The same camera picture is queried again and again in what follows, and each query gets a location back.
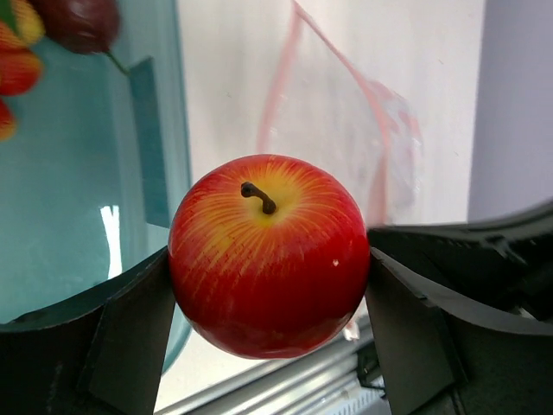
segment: cherry stem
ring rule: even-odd
[[[115,57],[113,52],[111,50],[107,50],[105,52],[105,55],[110,58],[110,61],[115,65],[115,67],[119,70],[120,73],[122,73],[124,76],[129,76],[129,69],[123,66],[123,64],[119,61],[118,58]]]
[[[264,214],[274,214],[277,210],[277,204],[263,191],[259,190],[255,184],[250,182],[242,183],[240,186],[242,197],[256,196],[263,201],[262,211]]]

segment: teal glass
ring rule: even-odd
[[[167,244],[183,196],[170,194],[165,174],[163,152],[175,140],[187,166],[181,190],[189,186],[175,2],[119,5],[114,52],[129,78],[103,55],[71,54],[46,39],[33,48],[45,64],[40,82],[2,97],[18,131],[0,142],[0,323],[116,278]],[[189,332],[175,308],[164,370]]]

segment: artificial apple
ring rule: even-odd
[[[0,52],[0,95],[28,92],[42,76],[44,65],[29,49]]]
[[[171,226],[175,298],[194,329],[246,358],[328,341],[363,298],[369,243],[353,198],[303,161],[246,156],[200,179]]]
[[[0,51],[27,48],[44,37],[42,20],[28,0],[10,0],[10,4],[19,35],[8,24],[0,22]]]
[[[0,141],[5,141],[16,134],[17,122],[10,109],[0,99]]]

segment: pink stripe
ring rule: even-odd
[[[264,114],[257,132],[257,153],[265,153],[269,146],[270,126],[277,114],[278,106],[281,103],[283,90],[288,81],[290,68],[292,67],[292,62],[296,54],[296,46],[300,41],[301,34],[302,20],[299,18],[296,8],[292,8],[288,39],[284,44],[281,59],[278,62],[276,76],[270,87],[269,95],[265,103]]]
[[[277,114],[278,105],[281,102],[283,90],[289,77],[289,70],[292,66],[296,54],[296,46],[300,40],[301,23],[305,22],[320,38],[327,47],[336,55],[340,62],[347,68],[353,76],[363,94],[365,95],[369,106],[374,112],[378,123],[378,128],[384,139],[385,153],[382,156],[375,175],[371,191],[369,194],[369,212],[366,213],[367,226],[383,224],[387,220],[387,193],[388,193],[388,159],[390,155],[390,128],[388,125],[388,115],[379,104],[378,96],[368,86],[365,77],[349,62],[349,60],[328,40],[315,24],[311,16],[298,4],[292,0],[292,17],[290,22],[290,32],[286,41],[282,57],[279,62],[276,77],[273,80],[269,96],[265,104],[264,115],[257,134],[257,152],[267,151],[270,139],[270,127],[274,117]]]

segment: black plastic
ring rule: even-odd
[[[385,387],[375,385],[373,382],[382,376],[380,365],[378,364],[377,349],[374,342],[370,342],[357,351],[357,379],[361,387],[382,391],[381,398],[385,397]]]
[[[553,413],[553,324],[540,321],[553,314],[553,203],[369,238],[366,301],[394,415]]]
[[[0,325],[0,413],[151,415],[174,308],[164,248]]]

